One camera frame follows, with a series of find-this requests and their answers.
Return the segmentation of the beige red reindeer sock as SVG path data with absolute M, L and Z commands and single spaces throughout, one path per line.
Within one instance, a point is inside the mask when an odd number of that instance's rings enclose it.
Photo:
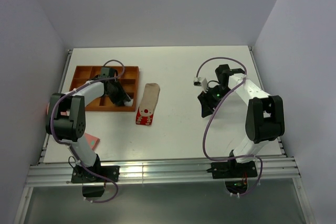
M 157 83 L 147 83 L 145 85 L 135 119 L 137 125 L 150 126 L 152 124 L 159 94 L 160 86 Z

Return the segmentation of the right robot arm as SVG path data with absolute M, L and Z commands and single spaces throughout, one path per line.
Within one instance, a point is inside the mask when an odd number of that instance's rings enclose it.
M 232 150 L 228 158 L 232 161 L 227 164 L 228 173 L 237 177 L 245 171 L 245 163 L 253 161 L 267 143 L 284 134 L 284 104 L 280 96 L 270 95 L 248 79 L 246 71 L 241 68 L 231 69 L 229 65 L 220 65 L 215 69 L 215 74 L 217 85 L 212 88 L 206 78 L 194 78 L 194 85 L 203 89 L 197 97 L 201 104 L 201 117 L 210 117 L 203 135 L 203 152 L 209 158 L 205 148 L 209 126 L 220 105 L 235 92 L 247 105 L 246 135 Z

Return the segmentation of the orange compartment tray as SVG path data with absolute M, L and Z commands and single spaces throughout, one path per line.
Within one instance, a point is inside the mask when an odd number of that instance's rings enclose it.
M 89 79 L 100 74 L 101 66 L 76 66 L 72 76 L 69 91 L 78 88 Z M 86 111 L 94 112 L 134 112 L 137 103 L 138 84 L 139 84 L 139 67 L 126 66 L 123 76 L 119 79 L 121 86 L 127 95 L 133 100 L 131 105 L 116 106 L 107 96 L 96 98 L 86 106 Z

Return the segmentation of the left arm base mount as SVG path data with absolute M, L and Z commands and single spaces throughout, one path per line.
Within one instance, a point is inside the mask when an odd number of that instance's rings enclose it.
M 84 170 L 81 166 L 76 166 L 73 169 L 71 183 L 82 184 L 82 195 L 86 198 L 100 198 L 106 188 L 106 180 L 117 182 L 119 179 L 119 166 L 101 166 L 97 172 L 99 176 L 93 175 Z

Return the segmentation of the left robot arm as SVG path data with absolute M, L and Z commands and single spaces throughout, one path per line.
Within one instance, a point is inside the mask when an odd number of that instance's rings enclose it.
M 100 158 L 85 137 L 86 106 L 96 98 L 108 97 L 113 105 L 131 102 L 119 82 L 121 73 L 111 67 L 102 67 L 100 74 L 67 93 L 54 93 L 49 101 L 46 131 L 54 140 L 68 146 L 83 175 L 91 182 L 102 176 Z

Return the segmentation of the white sock black cuff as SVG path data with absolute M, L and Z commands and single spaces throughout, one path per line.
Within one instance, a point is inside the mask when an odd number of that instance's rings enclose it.
M 124 101 L 123 101 L 123 103 L 124 103 L 124 106 L 125 106 L 125 107 L 132 107 L 132 106 L 134 106 L 134 105 L 135 105 L 135 103 L 134 103 L 134 100 L 133 100 L 133 99 L 130 99 L 129 101 L 127 101 L 127 100 L 124 100 Z

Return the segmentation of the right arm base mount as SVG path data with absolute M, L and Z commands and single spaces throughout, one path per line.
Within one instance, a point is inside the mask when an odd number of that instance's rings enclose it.
M 212 179 L 235 179 L 225 182 L 227 191 L 230 194 L 241 196 L 248 192 L 248 177 L 258 176 L 254 155 L 234 156 L 227 158 L 208 158 L 211 166 L 206 171 L 211 174 Z

